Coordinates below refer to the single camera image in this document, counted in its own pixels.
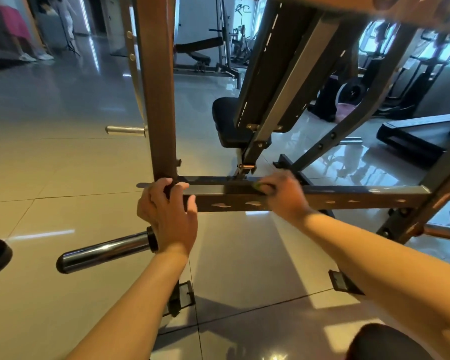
shoe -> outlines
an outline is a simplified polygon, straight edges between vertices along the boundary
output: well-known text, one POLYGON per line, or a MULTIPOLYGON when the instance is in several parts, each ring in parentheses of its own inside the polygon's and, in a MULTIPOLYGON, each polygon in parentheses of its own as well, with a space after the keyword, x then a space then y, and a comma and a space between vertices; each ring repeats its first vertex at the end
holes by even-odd
POLYGON ((20 57, 18 59, 23 60, 25 62, 36 62, 37 61, 35 58, 33 58, 32 56, 30 56, 27 53, 23 53, 22 55, 20 55, 20 57))
POLYGON ((54 60, 55 59, 53 56, 51 56, 50 54, 47 54, 47 53, 40 54, 37 58, 40 60, 54 60))

tile floor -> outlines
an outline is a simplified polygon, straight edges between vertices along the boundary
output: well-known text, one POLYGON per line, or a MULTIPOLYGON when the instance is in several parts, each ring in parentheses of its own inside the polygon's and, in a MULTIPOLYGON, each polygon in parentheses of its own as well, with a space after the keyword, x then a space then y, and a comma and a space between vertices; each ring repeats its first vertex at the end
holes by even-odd
MULTIPOLYGON (((0 360, 58 360, 132 284, 151 258, 132 255, 69 275, 55 269, 63 252, 143 231, 135 184, 152 179, 143 138, 108 136, 108 124, 139 126, 125 58, 106 41, 78 39, 83 57, 0 72, 0 239, 12 247, 0 272, 0 360)), ((227 175, 235 151, 222 148, 212 102, 237 96, 225 78, 175 77, 176 134, 182 175, 227 175)), ((305 169, 317 185, 404 185, 424 171, 379 145, 381 121, 305 169)), ((331 128, 303 115, 258 161, 273 171, 280 153, 299 157, 331 128)), ((433 222, 448 224, 450 203, 433 222)), ((342 359, 367 322, 393 324, 363 298, 331 288, 336 265, 317 245, 272 213, 202 213, 182 281, 197 304, 166 319, 153 360, 342 359)), ((376 230, 386 210, 336 211, 376 230)), ((450 241, 413 238, 409 246, 450 262, 450 241)))

hand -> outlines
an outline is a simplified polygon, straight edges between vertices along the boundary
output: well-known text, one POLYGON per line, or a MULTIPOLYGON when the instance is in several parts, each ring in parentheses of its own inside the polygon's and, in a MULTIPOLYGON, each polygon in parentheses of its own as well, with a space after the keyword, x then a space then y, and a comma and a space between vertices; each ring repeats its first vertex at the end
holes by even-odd
POLYGON ((151 224, 159 252, 172 251, 188 256, 197 238, 197 204, 195 196, 190 196, 185 212, 183 190, 189 184, 183 182, 174 185, 168 200, 164 189, 171 183, 171 178, 161 178, 145 188, 138 200, 137 216, 151 224))
POLYGON ((312 212, 299 181, 289 170, 262 178, 258 189, 268 196, 270 209, 293 225, 312 212))

